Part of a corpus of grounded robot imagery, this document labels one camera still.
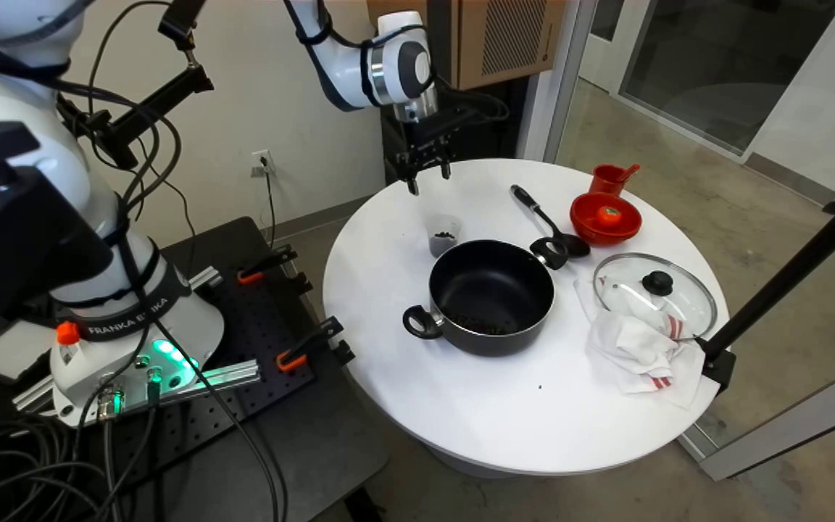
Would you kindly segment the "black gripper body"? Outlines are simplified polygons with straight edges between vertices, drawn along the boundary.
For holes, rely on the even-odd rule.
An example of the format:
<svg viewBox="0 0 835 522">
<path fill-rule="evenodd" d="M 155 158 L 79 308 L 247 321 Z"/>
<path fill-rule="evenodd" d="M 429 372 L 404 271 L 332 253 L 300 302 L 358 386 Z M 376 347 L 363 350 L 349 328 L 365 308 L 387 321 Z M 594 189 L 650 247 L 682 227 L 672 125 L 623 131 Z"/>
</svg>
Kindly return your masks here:
<svg viewBox="0 0 835 522">
<path fill-rule="evenodd" d="M 404 173 L 405 164 L 417 171 L 439 164 L 439 153 L 449 157 L 449 142 L 461 121 L 456 109 L 423 112 L 417 102 L 391 108 L 391 164 Z"/>
</svg>

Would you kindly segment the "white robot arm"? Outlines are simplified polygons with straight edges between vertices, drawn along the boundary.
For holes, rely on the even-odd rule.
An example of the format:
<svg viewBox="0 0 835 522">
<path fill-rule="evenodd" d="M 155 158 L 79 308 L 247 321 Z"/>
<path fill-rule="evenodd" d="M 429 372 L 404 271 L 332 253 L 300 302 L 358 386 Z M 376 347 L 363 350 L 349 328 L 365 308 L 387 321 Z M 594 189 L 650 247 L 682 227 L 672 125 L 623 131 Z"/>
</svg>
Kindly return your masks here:
<svg viewBox="0 0 835 522">
<path fill-rule="evenodd" d="M 197 386 L 227 332 L 223 312 L 131 228 L 140 198 L 111 192 L 79 150 L 94 142 L 127 169 L 131 142 L 208 76 L 189 64 L 118 118 L 76 109 L 68 68 L 91 5 L 0 0 L 0 319 L 33 296 L 56 302 L 50 374 L 68 424 Z"/>
</svg>

